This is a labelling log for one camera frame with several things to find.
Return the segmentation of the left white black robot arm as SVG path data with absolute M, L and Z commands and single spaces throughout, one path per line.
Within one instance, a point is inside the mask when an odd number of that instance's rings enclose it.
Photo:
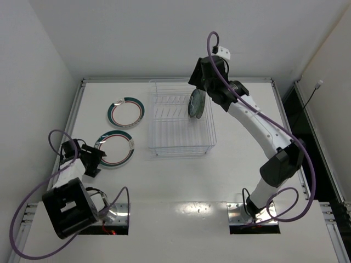
M 80 145 L 73 139 L 61 145 L 59 176 L 52 189 L 42 196 L 56 235 L 65 239 L 98 222 L 101 211 L 109 206 L 107 195 L 93 187 L 85 187 L 82 178 L 95 178 L 105 152 Z

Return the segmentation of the blue patterned green plate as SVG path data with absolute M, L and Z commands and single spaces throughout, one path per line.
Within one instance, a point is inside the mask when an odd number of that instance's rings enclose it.
M 194 89 L 190 95 L 190 99 L 188 102 L 188 115 L 190 118 L 196 118 L 201 93 L 205 92 L 203 90 Z

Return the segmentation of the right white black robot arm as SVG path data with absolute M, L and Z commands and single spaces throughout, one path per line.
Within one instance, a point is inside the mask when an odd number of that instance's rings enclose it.
M 260 109 L 248 89 L 239 81 L 228 80 L 222 58 L 199 58 L 189 84 L 207 93 L 214 103 L 237 119 L 268 159 L 260 167 L 259 183 L 243 206 L 243 213 L 254 218 L 266 207 L 268 199 L 301 167 L 304 154 L 299 143 L 260 116 Z

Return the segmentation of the white plate with dark rim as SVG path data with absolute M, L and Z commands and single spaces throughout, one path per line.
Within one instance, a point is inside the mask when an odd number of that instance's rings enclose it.
M 206 94 L 205 93 L 201 93 L 200 94 L 199 107 L 198 107 L 198 111 L 197 111 L 197 115 L 196 115 L 197 119 L 200 119 L 202 117 L 203 112 L 205 110 L 205 106 L 206 106 Z

